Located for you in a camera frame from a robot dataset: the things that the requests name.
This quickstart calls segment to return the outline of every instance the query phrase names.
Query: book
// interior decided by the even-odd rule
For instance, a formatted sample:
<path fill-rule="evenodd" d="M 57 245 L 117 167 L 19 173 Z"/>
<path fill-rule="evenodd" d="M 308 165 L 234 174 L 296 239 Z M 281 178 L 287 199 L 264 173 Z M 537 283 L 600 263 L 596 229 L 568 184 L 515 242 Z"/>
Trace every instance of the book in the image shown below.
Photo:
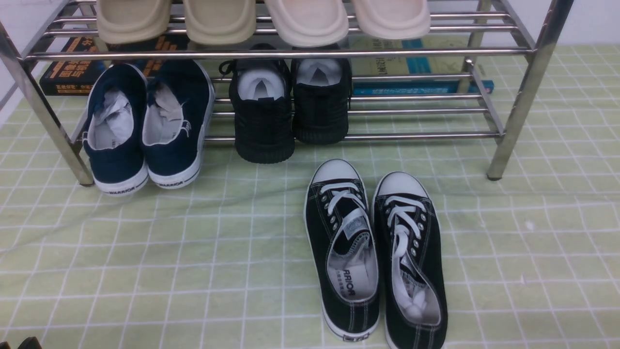
<path fill-rule="evenodd" d="M 468 36 L 465 35 L 428 35 L 415 40 L 384 40 L 365 35 L 354 35 L 348 38 L 348 47 L 352 50 L 397 50 L 406 48 L 445 48 L 467 47 Z M 353 75 L 389 76 L 408 74 L 451 74 L 460 73 L 464 57 L 370 57 L 352 58 Z M 485 70 L 480 63 L 476 64 L 484 88 L 492 93 L 495 85 L 492 80 L 485 79 Z M 424 80 L 424 81 L 364 81 L 354 82 L 353 94 L 357 96 L 382 94 L 444 94 L 456 93 L 458 80 Z M 478 92 L 472 82 L 470 93 Z"/>
<path fill-rule="evenodd" d="M 184 35 L 162 35 L 158 38 L 138 43 L 109 45 L 110 51 L 176 51 L 185 50 L 189 39 Z M 62 52 L 96 52 L 91 37 L 69 39 Z M 160 69 L 161 60 L 112 61 L 113 64 L 131 63 L 137 66 L 148 78 Z M 39 85 L 46 96 L 88 96 L 92 85 L 105 71 L 103 61 L 55 61 L 45 71 Z"/>

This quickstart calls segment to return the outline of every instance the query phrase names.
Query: black sole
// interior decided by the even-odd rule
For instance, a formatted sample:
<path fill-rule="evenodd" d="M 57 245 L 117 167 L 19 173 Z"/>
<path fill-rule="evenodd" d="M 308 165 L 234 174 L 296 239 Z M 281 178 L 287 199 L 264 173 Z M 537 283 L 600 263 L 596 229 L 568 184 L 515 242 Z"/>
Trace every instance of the black sole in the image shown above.
<path fill-rule="evenodd" d="M 290 144 L 274 145 L 265 149 L 264 146 L 235 142 L 237 153 L 245 161 L 260 164 L 280 163 L 289 159 L 295 152 L 295 141 Z"/>
<path fill-rule="evenodd" d="M 327 132 L 324 129 L 313 127 L 295 127 L 293 128 L 293 133 L 295 138 L 301 143 L 314 145 L 336 144 L 347 136 L 348 123 L 330 128 Z"/>

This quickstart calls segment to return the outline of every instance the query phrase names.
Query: green tile floor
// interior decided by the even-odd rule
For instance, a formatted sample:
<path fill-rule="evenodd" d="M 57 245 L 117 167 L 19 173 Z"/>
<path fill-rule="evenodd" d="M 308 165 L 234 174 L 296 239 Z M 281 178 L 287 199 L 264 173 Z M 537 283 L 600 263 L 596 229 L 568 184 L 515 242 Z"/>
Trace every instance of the green tile floor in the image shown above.
<path fill-rule="evenodd" d="M 481 58 L 505 119 L 525 61 Z M 85 99 L 51 99 L 67 129 Z M 126 199 L 78 186 L 25 102 L 0 127 L 0 339 L 44 349 L 387 348 L 321 319 L 301 217 L 351 161 L 369 192 L 416 175 L 442 224 L 447 348 L 620 348 L 620 47 L 559 47 L 503 180 L 493 140 L 298 147 L 257 166 L 210 147 L 198 180 Z M 480 115 L 352 119 L 353 132 L 485 129 Z M 212 134 L 230 132 L 216 120 Z"/>

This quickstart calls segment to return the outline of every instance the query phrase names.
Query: canvas sneaker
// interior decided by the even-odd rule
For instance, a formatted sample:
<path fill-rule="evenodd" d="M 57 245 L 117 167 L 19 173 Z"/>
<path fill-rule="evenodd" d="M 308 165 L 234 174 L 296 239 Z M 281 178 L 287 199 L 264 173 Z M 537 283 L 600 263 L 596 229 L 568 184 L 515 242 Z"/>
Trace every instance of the canvas sneaker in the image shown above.
<path fill-rule="evenodd" d="M 252 50 L 274 50 L 258 44 Z M 291 73 L 284 60 L 226 61 L 223 75 L 232 72 L 229 97 L 234 108 L 235 149 L 253 163 L 279 163 L 295 149 L 291 131 Z"/>
<path fill-rule="evenodd" d="M 366 189 L 343 160 L 319 167 L 308 187 L 306 231 L 331 331 L 347 342 L 368 338 L 379 320 L 379 266 Z"/>
<path fill-rule="evenodd" d="M 338 50 L 338 45 L 322 49 Z M 308 144 L 333 144 L 348 133 L 352 95 L 351 64 L 346 58 L 293 60 L 295 137 Z"/>
<path fill-rule="evenodd" d="M 140 130 L 146 110 L 146 78 L 129 64 L 114 65 L 92 87 L 86 104 L 84 151 L 97 187 L 125 196 L 148 181 Z"/>
<path fill-rule="evenodd" d="M 439 221 L 411 175 L 386 175 L 374 194 L 374 231 L 386 290 L 391 349 L 441 348 L 448 328 Z"/>
<path fill-rule="evenodd" d="M 198 176 L 215 90 L 193 60 L 169 60 L 148 85 L 142 148 L 151 179 L 165 189 L 182 188 Z"/>

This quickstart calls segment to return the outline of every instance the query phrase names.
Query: shoe rack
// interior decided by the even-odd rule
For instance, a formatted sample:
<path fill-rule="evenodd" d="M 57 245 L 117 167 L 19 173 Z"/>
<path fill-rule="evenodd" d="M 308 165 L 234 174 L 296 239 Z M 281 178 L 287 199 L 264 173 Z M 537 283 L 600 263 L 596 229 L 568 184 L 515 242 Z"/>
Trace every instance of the shoe rack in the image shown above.
<path fill-rule="evenodd" d="M 528 116 L 536 93 L 541 84 L 545 70 L 556 47 L 557 40 L 562 32 L 570 8 L 574 0 L 552 0 L 544 25 L 538 39 L 535 40 L 527 31 L 522 21 L 513 10 L 508 0 L 474 0 L 477 2 L 476 11 L 472 12 L 439 12 L 431 14 L 433 22 L 431 33 L 470 33 L 467 47 L 445 48 L 420 48 L 420 49 L 396 49 L 396 50 L 340 50 L 340 51 L 175 51 L 175 52 L 110 52 L 101 40 L 95 40 L 99 52 L 71 52 L 56 53 L 48 52 L 52 41 L 57 37 L 98 37 L 95 17 L 95 0 L 65 0 L 57 11 L 49 18 L 46 25 L 27 46 L 24 52 L 17 51 L 11 38 L 0 23 L 0 60 L 7 66 L 9 72 L 17 82 L 18 87 L 24 93 L 26 100 L 32 106 L 35 114 L 43 124 L 46 131 L 69 167 L 75 174 L 79 183 L 83 186 L 93 185 L 93 177 L 82 158 L 81 151 L 81 126 L 86 120 L 86 115 L 76 127 L 73 134 L 68 134 L 61 125 L 57 115 L 52 110 L 47 98 L 42 93 L 36 80 L 32 76 L 32 69 L 39 61 L 70 61 L 70 60 L 137 60 L 137 59 L 235 59 L 235 58 L 355 58 L 355 57 L 416 57 L 432 55 L 448 55 L 465 57 L 463 69 L 458 74 L 432 74 L 432 75 L 403 75 L 403 76 L 355 76 L 355 81 L 415 81 L 428 79 L 459 79 L 459 91 L 454 94 L 426 94 L 410 96 L 354 96 L 352 103 L 362 105 L 364 109 L 355 108 L 349 112 L 351 118 L 368 115 L 403 115 L 415 117 L 429 114 L 480 114 L 485 117 L 489 130 L 470 132 L 425 132 L 412 134 L 350 134 L 346 141 L 375 142 L 375 141 L 414 141 L 414 140 L 445 140 L 445 139 L 471 139 L 471 138 L 494 138 L 497 142 L 497 150 L 489 166 L 487 177 L 498 180 L 502 177 L 508 160 L 513 152 L 523 124 Z M 359 33 L 355 16 L 348 15 L 350 33 Z M 269 24 L 271 17 L 258 16 L 257 22 Z M 471 20 L 471 24 L 442 24 L 447 20 Z M 489 24 L 489 20 L 500 20 L 500 24 Z M 170 22 L 175 24 L 184 23 L 183 16 L 171 16 Z M 83 24 L 85 29 L 65 29 L 69 24 Z M 508 32 L 513 37 L 515 44 L 510 47 L 483 47 L 482 38 L 485 32 Z M 171 27 L 166 34 L 185 35 L 182 27 Z M 255 35 L 277 35 L 271 27 L 259 28 Z M 494 109 L 489 95 L 482 86 L 480 74 L 476 70 L 475 61 L 479 56 L 521 55 L 528 61 L 528 67 L 521 82 L 519 92 L 506 124 L 502 124 L 497 111 Z M 229 78 L 215 78 L 214 83 L 228 83 Z M 467 93 L 470 82 L 473 81 L 481 92 Z M 418 102 L 430 101 L 471 101 L 476 100 L 479 107 L 424 107 L 416 108 Z M 408 109 L 368 109 L 373 101 L 400 101 L 410 102 Z M 227 98 L 216 100 L 218 104 L 229 104 Z M 213 117 L 232 117 L 232 112 L 215 112 Z M 209 135 L 206 143 L 233 142 L 232 135 Z"/>

